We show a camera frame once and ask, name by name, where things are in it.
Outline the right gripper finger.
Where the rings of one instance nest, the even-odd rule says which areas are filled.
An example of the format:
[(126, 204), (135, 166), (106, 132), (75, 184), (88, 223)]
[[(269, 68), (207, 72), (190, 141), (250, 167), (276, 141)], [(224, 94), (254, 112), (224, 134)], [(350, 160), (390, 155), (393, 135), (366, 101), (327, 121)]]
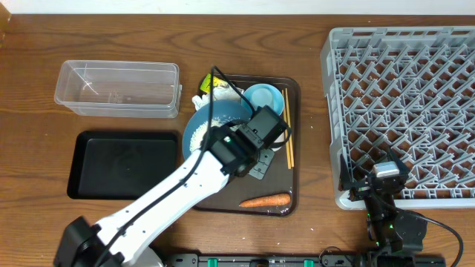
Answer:
[(351, 177), (350, 170), (346, 161), (345, 155), (340, 155), (340, 174), (339, 174), (339, 191), (348, 191), (353, 186), (353, 178)]
[(387, 149), (387, 158), (390, 162), (394, 162), (400, 173), (409, 173), (410, 169), (398, 158), (392, 148)]

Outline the orange carrot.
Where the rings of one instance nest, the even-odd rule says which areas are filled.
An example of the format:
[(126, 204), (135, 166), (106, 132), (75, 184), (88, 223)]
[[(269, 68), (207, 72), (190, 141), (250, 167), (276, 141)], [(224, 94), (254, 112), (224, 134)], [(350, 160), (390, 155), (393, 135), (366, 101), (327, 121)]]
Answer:
[(275, 194), (265, 197), (258, 197), (243, 201), (239, 206), (241, 208), (258, 208), (267, 206), (288, 205), (291, 202), (289, 194)]

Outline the dark blue plate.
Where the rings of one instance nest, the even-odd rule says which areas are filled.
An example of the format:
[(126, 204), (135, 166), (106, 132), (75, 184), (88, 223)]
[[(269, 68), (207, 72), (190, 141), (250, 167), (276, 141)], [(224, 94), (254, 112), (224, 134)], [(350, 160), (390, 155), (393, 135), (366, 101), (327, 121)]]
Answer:
[[(217, 119), (242, 119), (249, 120), (251, 113), (245, 109), (241, 104), (231, 100), (217, 100), (213, 101), (213, 113), (214, 118)], [(185, 159), (189, 158), (193, 152), (189, 151), (189, 145), (191, 140), (192, 131), (196, 130), (198, 125), (209, 121), (209, 104), (203, 106), (200, 110), (190, 118), (186, 129), (183, 134), (183, 156)]]

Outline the white tissue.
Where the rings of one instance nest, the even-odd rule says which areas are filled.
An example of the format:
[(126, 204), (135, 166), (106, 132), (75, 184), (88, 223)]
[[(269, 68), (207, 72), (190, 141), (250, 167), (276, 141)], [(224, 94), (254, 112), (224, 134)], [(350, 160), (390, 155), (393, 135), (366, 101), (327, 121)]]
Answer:
[[(240, 96), (232, 88), (215, 88), (213, 91), (213, 100), (240, 101)], [(196, 111), (209, 104), (209, 101), (210, 95), (208, 93), (205, 93), (202, 96), (194, 96), (192, 98)]]

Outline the pile of white rice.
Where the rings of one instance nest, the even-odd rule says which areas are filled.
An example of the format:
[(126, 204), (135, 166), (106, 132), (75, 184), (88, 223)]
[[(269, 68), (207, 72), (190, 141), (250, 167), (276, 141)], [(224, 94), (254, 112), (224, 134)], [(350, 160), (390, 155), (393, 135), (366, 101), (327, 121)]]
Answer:
[[(222, 125), (225, 125), (227, 122), (231, 122), (232, 119), (217, 119), (214, 118), (212, 120), (212, 126), (220, 127)], [(203, 137), (205, 133), (208, 130), (208, 122), (205, 121), (198, 125), (196, 130), (193, 130), (191, 133), (191, 140), (190, 140), (190, 145), (189, 145), (189, 151), (193, 152), (200, 148), (201, 142), (203, 141)]]

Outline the yellow silver snack wrapper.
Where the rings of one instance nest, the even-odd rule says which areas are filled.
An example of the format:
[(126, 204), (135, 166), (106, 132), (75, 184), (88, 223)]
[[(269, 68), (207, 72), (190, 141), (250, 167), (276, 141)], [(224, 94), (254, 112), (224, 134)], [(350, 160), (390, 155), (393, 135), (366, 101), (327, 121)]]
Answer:
[(217, 87), (227, 88), (229, 86), (228, 82), (216, 76), (214, 76), (213, 79), (211, 79), (211, 74), (208, 73), (200, 85), (200, 90), (204, 93), (209, 93), (210, 88), (211, 88), (211, 83), (213, 84), (214, 88), (217, 88)]

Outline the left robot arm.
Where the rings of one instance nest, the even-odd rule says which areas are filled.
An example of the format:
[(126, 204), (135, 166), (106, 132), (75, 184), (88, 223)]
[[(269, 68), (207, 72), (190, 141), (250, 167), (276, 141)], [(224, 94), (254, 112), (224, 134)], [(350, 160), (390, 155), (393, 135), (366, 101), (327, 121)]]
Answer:
[(242, 124), (209, 125), (203, 145), (170, 176), (124, 209), (89, 225), (83, 217), (62, 235), (54, 266), (135, 266), (148, 246), (201, 200), (226, 186), (231, 176), (256, 165), (290, 127), (268, 106)]

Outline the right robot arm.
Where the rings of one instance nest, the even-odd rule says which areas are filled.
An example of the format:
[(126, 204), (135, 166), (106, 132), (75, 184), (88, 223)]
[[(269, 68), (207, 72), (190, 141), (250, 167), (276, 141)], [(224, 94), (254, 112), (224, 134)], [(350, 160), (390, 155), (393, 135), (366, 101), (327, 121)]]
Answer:
[(372, 171), (356, 181), (341, 156), (340, 191), (349, 191), (350, 200), (364, 201), (367, 209), (367, 231), (377, 248), (355, 257), (354, 266), (409, 266), (416, 267), (416, 254), (423, 249), (427, 223), (418, 213), (396, 207), (394, 195), (407, 182), (409, 168), (388, 150)]

